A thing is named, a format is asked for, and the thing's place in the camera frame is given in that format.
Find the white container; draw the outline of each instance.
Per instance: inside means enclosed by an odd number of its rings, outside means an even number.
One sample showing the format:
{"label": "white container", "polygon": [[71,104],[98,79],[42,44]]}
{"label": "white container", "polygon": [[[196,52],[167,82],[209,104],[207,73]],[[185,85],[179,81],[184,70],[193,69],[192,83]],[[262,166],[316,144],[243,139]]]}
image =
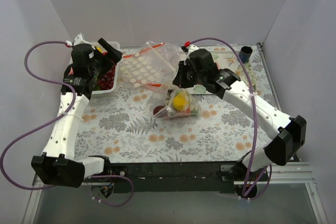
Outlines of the white container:
{"label": "white container", "polygon": [[[110,44],[116,50],[120,49],[120,44],[116,41],[107,41],[107,43]],[[90,44],[95,46],[95,47],[99,47],[102,52],[106,52],[106,50],[98,42],[90,42]],[[112,95],[112,92],[117,87],[118,68],[119,68],[119,65],[117,64],[116,67],[115,67],[114,83],[113,83],[112,89],[93,91],[92,92],[92,97],[108,97],[108,96]]]}

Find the orange strip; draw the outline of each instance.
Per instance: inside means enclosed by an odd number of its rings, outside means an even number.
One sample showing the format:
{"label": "orange strip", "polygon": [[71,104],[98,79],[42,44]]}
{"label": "orange strip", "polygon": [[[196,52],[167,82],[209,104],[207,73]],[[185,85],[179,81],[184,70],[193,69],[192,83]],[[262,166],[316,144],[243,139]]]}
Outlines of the orange strip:
{"label": "orange strip", "polygon": [[[155,46],[153,46],[153,48],[157,48],[157,47],[161,47],[163,46],[165,43],[162,43],[162,44],[157,44]],[[142,54],[143,52],[146,52],[146,51],[149,51],[151,48],[146,48],[146,49],[143,49],[141,50],[139,53]],[[133,57],[134,55],[125,55],[123,58],[127,59],[127,58],[130,58],[130,57]]]}

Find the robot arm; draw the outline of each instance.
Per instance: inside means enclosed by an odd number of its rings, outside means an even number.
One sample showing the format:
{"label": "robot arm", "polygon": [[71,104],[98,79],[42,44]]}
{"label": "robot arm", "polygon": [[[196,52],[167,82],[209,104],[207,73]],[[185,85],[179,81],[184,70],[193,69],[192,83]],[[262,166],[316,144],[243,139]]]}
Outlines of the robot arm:
{"label": "robot arm", "polygon": [[[180,61],[178,74],[173,84],[180,88],[190,88],[195,84],[203,85],[210,93],[231,103],[253,118],[253,107],[249,87],[229,69],[218,69],[212,55],[206,49],[191,45],[185,61]],[[255,151],[251,171],[275,163],[285,165],[304,144],[306,121],[301,116],[295,119],[278,111],[261,97],[254,95],[257,107],[258,125],[271,139],[270,143]],[[250,153],[247,153],[237,166],[245,175]]]}
{"label": "robot arm", "polygon": [[121,60],[122,53],[111,47],[104,39],[98,43],[107,51],[102,54],[86,42],[82,34],[73,42],[70,64],[64,73],[63,82],[70,84],[76,91],[76,100],[68,113],[73,93],[66,86],[61,88],[58,114],[64,116],[58,120],[41,156],[34,156],[31,166],[44,184],[79,187],[84,178],[93,174],[108,172],[110,164],[107,157],[92,156],[74,161],[75,142],[82,115],[87,107],[95,77],[106,74],[113,65]]}

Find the yellow fruit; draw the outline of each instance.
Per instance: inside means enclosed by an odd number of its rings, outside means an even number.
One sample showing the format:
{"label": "yellow fruit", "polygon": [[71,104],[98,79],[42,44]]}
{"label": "yellow fruit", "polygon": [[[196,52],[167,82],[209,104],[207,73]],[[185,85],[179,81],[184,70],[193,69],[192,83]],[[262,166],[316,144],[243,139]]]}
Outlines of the yellow fruit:
{"label": "yellow fruit", "polygon": [[181,92],[180,94],[174,97],[173,107],[177,111],[185,111],[186,109],[188,109],[188,106],[189,106],[189,102],[187,101],[186,95],[184,92]]}

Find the wall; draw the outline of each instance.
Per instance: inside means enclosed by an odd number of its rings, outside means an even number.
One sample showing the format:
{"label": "wall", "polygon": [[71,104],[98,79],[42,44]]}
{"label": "wall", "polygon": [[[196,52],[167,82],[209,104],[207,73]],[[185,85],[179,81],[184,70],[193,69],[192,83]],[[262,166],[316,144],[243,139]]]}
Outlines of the wall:
{"label": "wall", "polygon": [[336,223],[336,0],[286,0],[265,41],[283,110],[307,119],[299,153],[309,161],[330,223]]}
{"label": "wall", "polygon": [[265,40],[284,1],[51,0],[71,37],[81,31],[89,41],[105,37],[121,46],[205,36],[255,44]]}
{"label": "wall", "polygon": [[[24,69],[29,47],[44,40],[66,40],[66,32],[50,0],[0,0],[0,151],[14,138],[52,119],[59,105],[60,87],[33,79]],[[65,47],[50,46],[32,54],[29,65],[46,78],[61,80],[69,62]],[[29,186],[33,155],[39,155],[51,133],[44,129],[14,145],[5,168],[17,182]],[[21,223],[30,191],[11,185],[0,174],[1,223]]]}

